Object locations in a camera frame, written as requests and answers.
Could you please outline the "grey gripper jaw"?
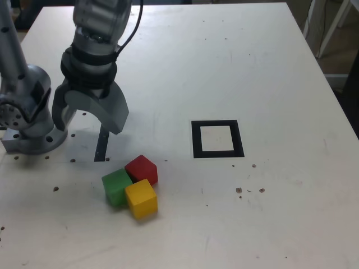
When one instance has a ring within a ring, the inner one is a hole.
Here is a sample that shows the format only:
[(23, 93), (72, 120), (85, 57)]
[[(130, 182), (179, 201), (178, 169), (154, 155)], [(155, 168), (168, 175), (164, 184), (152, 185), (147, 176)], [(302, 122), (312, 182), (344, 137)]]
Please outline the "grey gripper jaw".
[(94, 91), (84, 93), (70, 90), (65, 94), (65, 102), (71, 109), (86, 111), (101, 122), (109, 132), (117, 135), (122, 132), (129, 110), (120, 87), (113, 82), (104, 98), (94, 95)]

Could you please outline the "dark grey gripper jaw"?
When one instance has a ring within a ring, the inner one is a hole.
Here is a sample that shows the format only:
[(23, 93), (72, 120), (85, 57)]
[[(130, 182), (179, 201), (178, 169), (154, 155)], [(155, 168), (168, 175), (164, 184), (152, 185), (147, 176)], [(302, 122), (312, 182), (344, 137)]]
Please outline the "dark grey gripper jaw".
[(76, 109), (71, 108), (65, 101), (65, 94), (70, 91), (70, 89), (68, 81), (63, 81), (54, 93), (52, 119), (55, 126), (60, 131), (67, 130), (69, 123), (72, 121), (76, 113)]

